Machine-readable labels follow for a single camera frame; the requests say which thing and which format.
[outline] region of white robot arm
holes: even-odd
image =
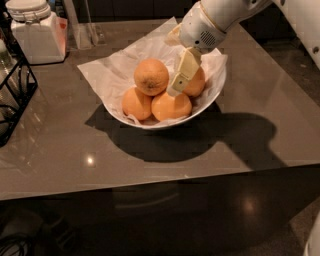
[[[235,24],[254,16],[272,3],[283,12],[320,68],[320,1],[201,0],[168,34],[168,44],[185,47],[175,76],[168,86],[168,93],[172,96],[181,93],[198,70],[202,54],[215,49]]]

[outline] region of floor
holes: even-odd
[[[320,106],[320,71],[299,42],[262,46]],[[36,237],[36,256],[302,256],[320,212],[319,171],[283,168],[25,200],[10,204],[7,220],[11,231]],[[50,232],[49,224],[61,229]],[[74,243],[65,244],[68,237]]]

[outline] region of wire rack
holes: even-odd
[[[37,87],[29,63],[20,58],[0,85],[0,147],[7,144]]]

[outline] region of white container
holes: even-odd
[[[46,0],[10,0],[6,7],[12,34],[30,64],[64,61],[67,20],[51,12]]]

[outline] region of countertop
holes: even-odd
[[[39,88],[0,148],[0,200],[320,163],[320,108],[240,25],[219,46],[223,92],[200,116],[163,131],[112,118],[77,65],[163,22],[103,23],[106,45],[32,66]]]

